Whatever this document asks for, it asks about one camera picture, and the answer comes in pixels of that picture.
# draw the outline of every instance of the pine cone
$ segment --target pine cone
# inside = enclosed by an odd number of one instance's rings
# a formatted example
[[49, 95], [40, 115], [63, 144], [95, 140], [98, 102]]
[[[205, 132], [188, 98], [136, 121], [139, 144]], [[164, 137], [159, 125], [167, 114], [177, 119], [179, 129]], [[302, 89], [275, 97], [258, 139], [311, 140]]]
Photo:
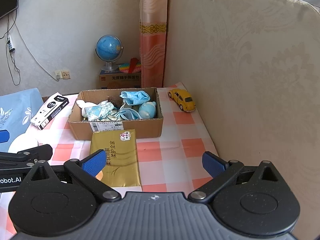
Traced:
[[108, 101], [111, 102], [116, 108], [120, 108], [122, 106], [122, 98], [121, 97], [109, 97]]

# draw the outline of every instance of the gray ribbed panel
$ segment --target gray ribbed panel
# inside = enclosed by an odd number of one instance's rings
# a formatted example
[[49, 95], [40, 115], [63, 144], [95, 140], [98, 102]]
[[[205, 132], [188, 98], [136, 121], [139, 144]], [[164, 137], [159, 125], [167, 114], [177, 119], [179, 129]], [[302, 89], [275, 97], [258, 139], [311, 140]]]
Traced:
[[[59, 237], [19, 233], [12, 240], [258, 240], [238, 235], [218, 223], [209, 208], [187, 201], [182, 193], [128, 192], [104, 203], [84, 227]], [[274, 240], [295, 240], [284, 235]]]

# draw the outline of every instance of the globe base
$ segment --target globe base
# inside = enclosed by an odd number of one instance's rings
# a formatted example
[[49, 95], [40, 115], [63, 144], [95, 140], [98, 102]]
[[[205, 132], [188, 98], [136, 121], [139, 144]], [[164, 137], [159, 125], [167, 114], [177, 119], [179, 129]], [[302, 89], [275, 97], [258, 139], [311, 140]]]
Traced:
[[104, 71], [111, 71], [118, 68], [117, 64], [113, 64], [113, 62], [106, 62], [105, 65], [103, 65], [102, 70]]

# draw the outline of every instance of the yellow toy car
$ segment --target yellow toy car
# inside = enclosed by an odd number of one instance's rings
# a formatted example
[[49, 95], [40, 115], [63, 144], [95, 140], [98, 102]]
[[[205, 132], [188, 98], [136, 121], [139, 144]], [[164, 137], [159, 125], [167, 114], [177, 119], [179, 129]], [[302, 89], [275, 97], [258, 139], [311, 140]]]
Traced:
[[168, 92], [168, 96], [176, 101], [182, 111], [192, 112], [196, 109], [196, 104], [193, 102], [191, 95], [184, 89], [172, 89]]

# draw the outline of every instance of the gold curtain trim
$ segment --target gold curtain trim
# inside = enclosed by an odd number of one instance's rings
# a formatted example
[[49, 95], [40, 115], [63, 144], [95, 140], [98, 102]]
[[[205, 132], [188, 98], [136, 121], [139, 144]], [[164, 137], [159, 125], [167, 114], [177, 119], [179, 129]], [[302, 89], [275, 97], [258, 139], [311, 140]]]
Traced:
[[140, 32], [141, 33], [166, 33], [167, 25], [166, 24], [151, 24], [149, 26], [142, 25], [140, 23]]

